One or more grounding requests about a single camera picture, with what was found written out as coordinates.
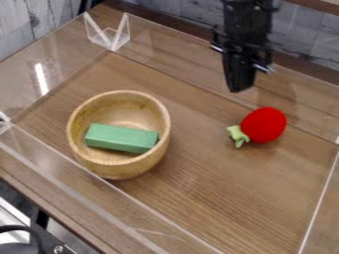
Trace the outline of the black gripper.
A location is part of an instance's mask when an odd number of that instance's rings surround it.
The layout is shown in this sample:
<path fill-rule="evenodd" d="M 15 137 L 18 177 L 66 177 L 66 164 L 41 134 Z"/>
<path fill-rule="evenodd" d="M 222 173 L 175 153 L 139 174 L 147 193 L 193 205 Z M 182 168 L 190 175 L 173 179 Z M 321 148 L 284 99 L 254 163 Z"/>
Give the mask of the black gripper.
<path fill-rule="evenodd" d="M 213 48 L 224 54 L 224 67 L 232 92 L 256 85 L 256 71 L 273 72 L 269 40 L 274 0 L 221 0 L 225 30 L 214 27 Z"/>

